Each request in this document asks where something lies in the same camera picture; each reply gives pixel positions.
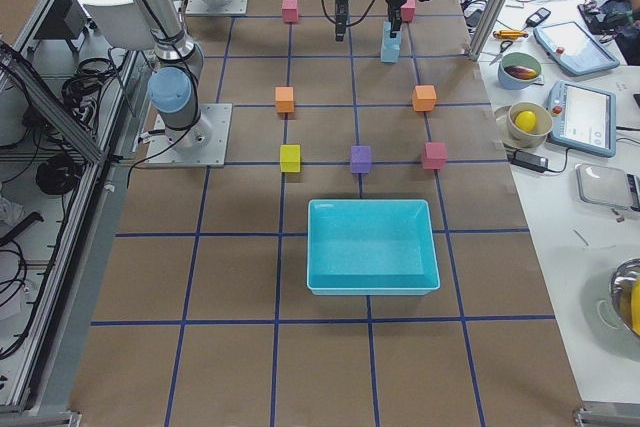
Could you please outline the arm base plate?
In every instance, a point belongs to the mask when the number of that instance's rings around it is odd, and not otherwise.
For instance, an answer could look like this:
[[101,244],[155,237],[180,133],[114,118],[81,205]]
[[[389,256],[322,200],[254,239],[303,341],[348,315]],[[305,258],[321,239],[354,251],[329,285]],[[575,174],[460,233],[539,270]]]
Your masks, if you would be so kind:
[[247,4],[248,0],[188,0],[184,13],[192,17],[241,16]]
[[150,138],[145,164],[166,168],[223,167],[232,112],[231,103],[201,104],[200,119],[184,138],[171,129]]

